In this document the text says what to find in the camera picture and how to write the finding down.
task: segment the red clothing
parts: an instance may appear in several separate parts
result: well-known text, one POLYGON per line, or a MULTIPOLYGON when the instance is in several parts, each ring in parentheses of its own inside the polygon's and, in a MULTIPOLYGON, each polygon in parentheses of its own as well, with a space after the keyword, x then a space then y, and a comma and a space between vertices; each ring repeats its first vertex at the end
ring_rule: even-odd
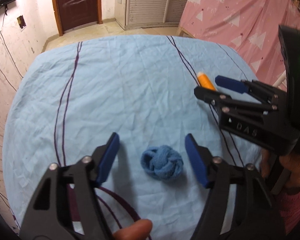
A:
POLYGON ((282 190, 277 195, 276 201, 288 234, 300 221, 300 192, 296 195, 288 195, 285 190, 282 190))

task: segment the brown door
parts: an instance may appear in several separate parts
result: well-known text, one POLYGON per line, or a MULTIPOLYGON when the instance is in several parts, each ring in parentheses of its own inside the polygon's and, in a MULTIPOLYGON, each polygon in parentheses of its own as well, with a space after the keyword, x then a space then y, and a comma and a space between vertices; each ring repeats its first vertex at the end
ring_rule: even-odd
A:
POLYGON ((57 0, 62 30, 96 22, 97 0, 57 0))

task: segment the louvered closet door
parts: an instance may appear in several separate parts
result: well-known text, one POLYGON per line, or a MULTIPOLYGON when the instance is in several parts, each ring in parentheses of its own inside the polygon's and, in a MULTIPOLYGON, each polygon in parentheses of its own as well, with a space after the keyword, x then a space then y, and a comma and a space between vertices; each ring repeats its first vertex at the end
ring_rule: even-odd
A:
POLYGON ((179 23, 187 0, 170 0, 166 22, 179 23))
POLYGON ((167 0, 130 0, 129 25, 162 23, 167 0))

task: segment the beige floor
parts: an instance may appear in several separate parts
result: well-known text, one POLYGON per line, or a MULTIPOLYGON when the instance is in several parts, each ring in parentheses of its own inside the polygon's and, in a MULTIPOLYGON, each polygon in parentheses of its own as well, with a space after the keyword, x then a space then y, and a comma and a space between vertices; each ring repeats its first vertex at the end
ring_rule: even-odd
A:
POLYGON ((176 35, 177 27, 158 27, 146 29, 123 30, 117 22, 109 22, 101 25, 92 25, 79 30, 64 34, 47 44, 47 50, 62 47, 64 45, 86 41, 95 38, 114 36, 114 35, 131 35, 131 34, 152 34, 152 35, 176 35))

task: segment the blue cloth ball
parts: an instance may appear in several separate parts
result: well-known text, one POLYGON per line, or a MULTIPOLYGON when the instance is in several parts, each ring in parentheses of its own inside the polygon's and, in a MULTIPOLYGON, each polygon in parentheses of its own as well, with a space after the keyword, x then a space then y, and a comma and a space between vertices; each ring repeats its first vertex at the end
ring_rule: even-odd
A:
POLYGON ((167 145, 150 147, 141 156, 141 166, 155 179, 171 181, 183 170, 181 155, 167 145))

